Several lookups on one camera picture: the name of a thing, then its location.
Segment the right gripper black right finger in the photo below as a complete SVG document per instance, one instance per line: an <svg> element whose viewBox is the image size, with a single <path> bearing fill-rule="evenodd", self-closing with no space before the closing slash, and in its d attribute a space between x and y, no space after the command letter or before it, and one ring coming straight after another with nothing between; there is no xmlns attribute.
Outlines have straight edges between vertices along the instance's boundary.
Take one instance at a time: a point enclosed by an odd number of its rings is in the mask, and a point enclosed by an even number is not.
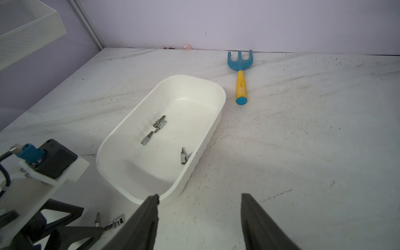
<svg viewBox="0 0 400 250"><path fill-rule="evenodd" d="M241 195L241 225L247 250L299 249L248 193Z"/></svg>

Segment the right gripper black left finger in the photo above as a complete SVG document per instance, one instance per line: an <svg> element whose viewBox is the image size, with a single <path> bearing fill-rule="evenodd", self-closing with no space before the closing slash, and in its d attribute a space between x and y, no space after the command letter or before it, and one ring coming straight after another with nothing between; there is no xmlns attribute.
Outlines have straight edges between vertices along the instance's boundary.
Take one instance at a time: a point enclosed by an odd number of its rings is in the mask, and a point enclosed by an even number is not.
<svg viewBox="0 0 400 250"><path fill-rule="evenodd" d="M159 195L149 196L103 249L152 250L157 236L158 205Z"/></svg>

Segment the metal screwdriver bit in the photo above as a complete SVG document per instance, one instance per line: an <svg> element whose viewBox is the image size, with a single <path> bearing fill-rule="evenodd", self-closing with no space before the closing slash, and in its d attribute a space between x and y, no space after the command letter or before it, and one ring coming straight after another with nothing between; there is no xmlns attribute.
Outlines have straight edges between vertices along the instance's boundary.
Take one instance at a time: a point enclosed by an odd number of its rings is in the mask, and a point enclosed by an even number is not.
<svg viewBox="0 0 400 250"><path fill-rule="evenodd" d="M153 135L153 131L151 131L148 135L146 135L145 137L144 137L144 139L141 141L141 144L142 145L146 145L147 143L148 143L148 141L150 140L150 138L152 137L152 135Z"/></svg>
<svg viewBox="0 0 400 250"><path fill-rule="evenodd" d="M154 123L153 123L153 127L156 128L158 127L158 125L164 120L165 115L161 116L159 119L157 119Z"/></svg>
<svg viewBox="0 0 400 250"><path fill-rule="evenodd" d="M157 133L167 122L165 120L161 120L157 125L156 125L156 129L155 129L155 133Z"/></svg>
<svg viewBox="0 0 400 250"><path fill-rule="evenodd" d="M186 153L184 151L184 148L181 149L180 160L182 165L186 164Z"/></svg>
<svg viewBox="0 0 400 250"><path fill-rule="evenodd" d="M188 161L191 155L192 155L192 153L186 154L185 161Z"/></svg>
<svg viewBox="0 0 400 250"><path fill-rule="evenodd" d="M110 231L112 229L116 229L124 224L124 217L119 217L113 221L111 221L106 227L104 227L104 232Z"/></svg>

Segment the white plastic storage box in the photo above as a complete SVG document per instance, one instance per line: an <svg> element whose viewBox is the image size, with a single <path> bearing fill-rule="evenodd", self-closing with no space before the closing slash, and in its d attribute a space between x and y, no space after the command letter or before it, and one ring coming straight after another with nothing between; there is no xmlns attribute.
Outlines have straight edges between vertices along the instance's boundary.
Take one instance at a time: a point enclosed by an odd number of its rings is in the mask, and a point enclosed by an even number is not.
<svg viewBox="0 0 400 250"><path fill-rule="evenodd" d="M103 141L96 156L98 172L135 204L154 194L163 203L173 201L216 131L225 102L217 83L187 75L164 79ZM153 123L163 115L167 123L155 133ZM192 153L185 165L182 147Z"/></svg>

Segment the white mesh two-tier shelf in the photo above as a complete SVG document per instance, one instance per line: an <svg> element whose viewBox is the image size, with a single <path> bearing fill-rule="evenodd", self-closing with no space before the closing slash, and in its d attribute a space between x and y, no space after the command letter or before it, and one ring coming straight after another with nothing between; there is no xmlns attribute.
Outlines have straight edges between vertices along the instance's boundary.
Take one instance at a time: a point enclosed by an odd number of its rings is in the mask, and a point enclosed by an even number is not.
<svg viewBox="0 0 400 250"><path fill-rule="evenodd" d="M65 34L59 12L41 1L1 1L1 70Z"/></svg>

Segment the pink scrap at wall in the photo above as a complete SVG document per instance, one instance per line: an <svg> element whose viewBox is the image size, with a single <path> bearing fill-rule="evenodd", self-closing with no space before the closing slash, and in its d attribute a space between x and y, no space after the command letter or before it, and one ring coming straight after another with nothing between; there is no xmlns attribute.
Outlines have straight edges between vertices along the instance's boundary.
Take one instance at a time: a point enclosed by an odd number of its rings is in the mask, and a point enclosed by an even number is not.
<svg viewBox="0 0 400 250"><path fill-rule="evenodd" d="M184 45L183 46L184 50L193 50L192 47L190 45Z"/></svg>

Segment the aluminium frame rails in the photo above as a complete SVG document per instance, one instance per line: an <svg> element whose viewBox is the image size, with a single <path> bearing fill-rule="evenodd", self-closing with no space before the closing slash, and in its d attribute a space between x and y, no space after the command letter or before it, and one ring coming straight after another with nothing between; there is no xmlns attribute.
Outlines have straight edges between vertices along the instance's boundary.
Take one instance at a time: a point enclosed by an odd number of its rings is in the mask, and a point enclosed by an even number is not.
<svg viewBox="0 0 400 250"><path fill-rule="evenodd" d="M81 24L83 25L89 37L92 39L94 44L99 48L99 50L101 51L104 48L106 48L103 39L101 38L93 22L91 21L85 9L83 8L81 2L79 0L67 0L67 3L77 16Z"/></svg>

